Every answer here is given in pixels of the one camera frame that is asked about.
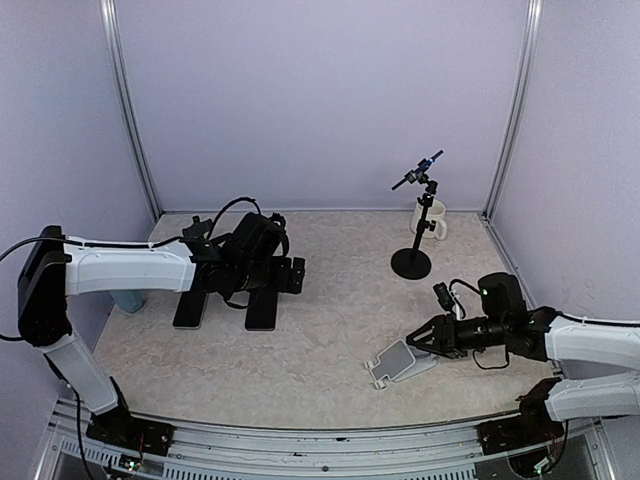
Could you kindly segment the white wedge phone stand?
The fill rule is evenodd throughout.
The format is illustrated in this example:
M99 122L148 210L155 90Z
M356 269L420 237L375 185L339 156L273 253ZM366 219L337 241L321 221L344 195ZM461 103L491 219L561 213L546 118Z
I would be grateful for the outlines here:
M372 378L375 389L383 390L391 383L398 383L426 372L438 365L438 358L429 352L409 346L398 339L373 360L366 361L364 368Z

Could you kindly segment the black phone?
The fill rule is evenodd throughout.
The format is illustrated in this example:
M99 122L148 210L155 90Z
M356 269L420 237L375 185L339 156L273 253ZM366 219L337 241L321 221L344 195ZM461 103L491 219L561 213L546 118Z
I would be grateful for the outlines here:
M273 331L276 326L278 291L272 288L250 292L245 316L247 331Z
M206 307L208 294L205 292L183 292L173 319L176 329L199 329Z

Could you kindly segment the black round-base phone stand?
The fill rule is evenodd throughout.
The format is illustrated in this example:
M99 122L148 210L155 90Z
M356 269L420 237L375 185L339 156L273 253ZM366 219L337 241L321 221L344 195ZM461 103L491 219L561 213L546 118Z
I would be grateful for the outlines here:
M197 240L207 238L213 228L213 220L208 218L202 220L199 215L192 217L192 223L182 229L184 240Z

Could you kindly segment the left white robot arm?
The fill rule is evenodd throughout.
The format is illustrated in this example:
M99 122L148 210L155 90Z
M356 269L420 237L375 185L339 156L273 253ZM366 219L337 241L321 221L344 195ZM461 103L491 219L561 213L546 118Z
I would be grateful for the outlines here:
M117 383L100 368L67 316L70 296L112 291L179 294L177 328L201 320L209 295L246 313L245 327L271 331L278 297L302 291L305 261L289 254L279 214L247 213L230 233L214 236L215 221L195 217L178 237L119 243L67 237L48 226L29 239L32 250L18 280L18 331L75 389L95 425L121 445L140 424Z

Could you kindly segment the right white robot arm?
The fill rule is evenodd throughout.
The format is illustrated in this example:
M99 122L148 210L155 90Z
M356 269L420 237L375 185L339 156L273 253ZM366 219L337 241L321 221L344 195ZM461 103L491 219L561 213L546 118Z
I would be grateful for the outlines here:
M577 318L551 307L527 308L517 278L497 272L479 279L482 315L458 320L451 312L433 317L406 342L421 351L457 359L468 352L503 346L510 355L562 363L581 361L619 368L587 379L546 378L519 401L511 426L523 444L573 419L636 416L639 413L639 326Z

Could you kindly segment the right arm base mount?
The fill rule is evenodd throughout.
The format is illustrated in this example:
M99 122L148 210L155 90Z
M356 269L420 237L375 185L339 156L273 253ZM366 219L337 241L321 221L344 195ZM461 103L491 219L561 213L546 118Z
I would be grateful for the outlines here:
M537 445L564 435L562 422L531 419L524 415L480 423L477 426L484 455Z

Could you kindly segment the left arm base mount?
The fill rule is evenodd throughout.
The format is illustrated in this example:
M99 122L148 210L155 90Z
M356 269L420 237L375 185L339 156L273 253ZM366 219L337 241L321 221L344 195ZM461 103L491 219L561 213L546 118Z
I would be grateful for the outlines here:
M173 425L135 416L91 416L86 435L108 445L165 457L175 428Z

